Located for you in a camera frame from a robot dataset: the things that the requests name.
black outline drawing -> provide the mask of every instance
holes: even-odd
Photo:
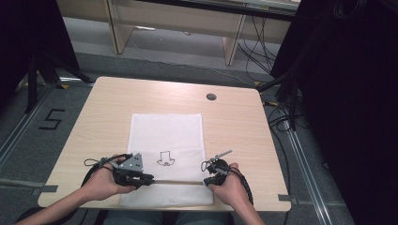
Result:
[[[166,154],[169,153],[169,156],[165,158],[165,159],[168,159],[168,161],[163,163],[163,157],[162,156],[164,155],[164,153],[166,153]],[[161,165],[161,166],[171,166],[171,165],[173,165],[175,163],[175,161],[176,161],[175,159],[170,158],[170,151],[165,151],[165,152],[161,152],[161,159],[158,160],[158,164]]]

white paper sheet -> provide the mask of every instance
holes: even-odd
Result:
[[[134,114],[128,153],[141,153],[144,173],[155,180],[199,181],[206,160],[201,114]],[[120,204],[132,208],[213,204],[206,186],[142,186],[121,196]]]

round hole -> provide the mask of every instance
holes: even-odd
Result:
[[[211,94],[211,93],[207,94],[207,95],[206,95],[206,98],[209,99],[209,100],[215,100],[215,99],[217,99],[216,95]]]

gray carpet floor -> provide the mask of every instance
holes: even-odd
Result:
[[[76,39],[72,39],[72,41],[74,41],[75,50],[77,45],[83,45],[82,43],[84,42],[83,40],[79,40],[79,42]],[[248,76],[244,67],[243,69],[241,67],[241,69],[213,67],[217,69],[217,71],[214,71],[214,69],[208,68],[153,63],[147,60],[126,58],[111,54],[93,54],[82,49],[79,49],[79,51],[76,52],[81,70],[93,79],[98,78],[98,76],[115,76],[181,83],[254,87],[253,79]],[[244,66],[245,64],[242,64],[242,62],[239,62],[239,58],[237,59],[238,65],[241,64]],[[59,70],[58,73],[60,76],[70,76],[63,70]],[[256,80],[262,79],[265,82],[271,79],[257,71],[252,71],[251,75]],[[69,84],[70,86],[67,89],[52,89],[50,95],[46,97],[37,116],[29,125],[29,128],[20,139],[6,163],[0,168],[1,179],[34,183],[45,183],[47,181],[91,91],[91,87],[83,85],[81,82]],[[277,88],[276,86],[267,90],[260,98],[264,101],[274,101],[274,94]],[[16,93],[15,97],[10,100],[8,107],[3,112],[0,112],[1,143],[6,140],[8,134],[23,117],[27,100],[26,96],[26,86],[23,86]],[[40,129],[54,125],[54,122],[45,121],[46,116],[53,109],[63,110],[63,112],[54,112],[52,116],[62,120],[61,123],[54,130]],[[279,116],[276,112],[271,114],[275,110],[274,107],[265,106],[264,110],[265,116],[271,115],[270,120]],[[332,176],[322,166],[323,158],[321,151],[316,145],[311,128],[305,121],[305,116],[299,117],[297,123],[301,145],[310,163],[315,181],[327,203],[333,224],[354,224],[344,204],[344,200],[334,184]],[[317,214],[288,137],[285,132],[279,131],[276,128],[274,130],[275,135],[273,135],[273,139],[281,163],[283,177],[286,186],[290,189],[290,194],[297,200],[297,203],[292,205],[292,209],[288,214],[259,213],[268,225],[283,225],[284,222],[288,225],[319,224]],[[33,188],[0,186],[0,224],[12,224],[25,210],[38,206],[37,200],[38,195],[34,193]],[[88,211],[79,209],[78,213],[67,224],[94,224],[98,212],[98,210],[93,209]],[[236,215],[234,217],[236,224],[243,224]]]

black cable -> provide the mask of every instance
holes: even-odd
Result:
[[[268,121],[270,120],[270,117],[272,116],[272,114],[278,110],[279,107],[275,107],[275,109],[269,114],[268,116]],[[290,165],[289,165],[289,160],[287,159],[287,154],[286,151],[283,148],[281,139],[279,138],[279,136],[277,135],[277,133],[275,132],[275,130],[273,130],[272,126],[269,126],[269,130],[272,132],[272,134],[274,135],[274,137],[277,139],[279,146],[282,149],[283,152],[283,156],[284,156],[284,162],[286,164],[286,176],[287,176],[287,194],[290,195],[290,190],[291,190],[291,179],[290,179]],[[289,211],[287,211],[284,214],[284,220],[283,220],[283,225],[286,225],[287,223],[287,219],[289,217]]]

